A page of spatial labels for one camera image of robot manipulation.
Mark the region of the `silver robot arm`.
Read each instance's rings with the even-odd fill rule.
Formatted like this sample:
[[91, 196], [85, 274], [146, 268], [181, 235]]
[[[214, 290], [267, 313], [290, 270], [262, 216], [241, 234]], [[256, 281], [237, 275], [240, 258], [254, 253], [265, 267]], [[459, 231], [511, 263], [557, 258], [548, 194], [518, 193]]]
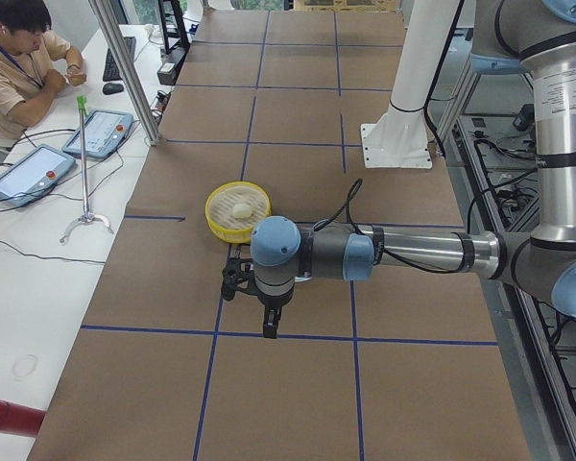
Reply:
[[576, 320], [576, 1], [484, 1], [472, 55], [516, 60], [533, 79], [538, 222], [527, 232], [409, 232], [326, 219], [300, 228], [282, 216], [253, 230], [248, 287], [274, 338], [298, 277], [364, 280], [377, 265], [475, 273]]

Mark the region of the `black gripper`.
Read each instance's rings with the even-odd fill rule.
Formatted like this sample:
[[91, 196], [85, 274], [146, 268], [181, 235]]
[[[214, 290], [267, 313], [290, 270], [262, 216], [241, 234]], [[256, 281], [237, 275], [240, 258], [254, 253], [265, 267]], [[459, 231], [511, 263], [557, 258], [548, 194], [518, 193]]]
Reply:
[[263, 337], [277, 339], [277, 329], [281, 319], [282, 308], [292, 300], [293, 291], [290, 290], [279, 296], [260, 293], [257, 298], [262, 302], [265, 309], [262, 327]]

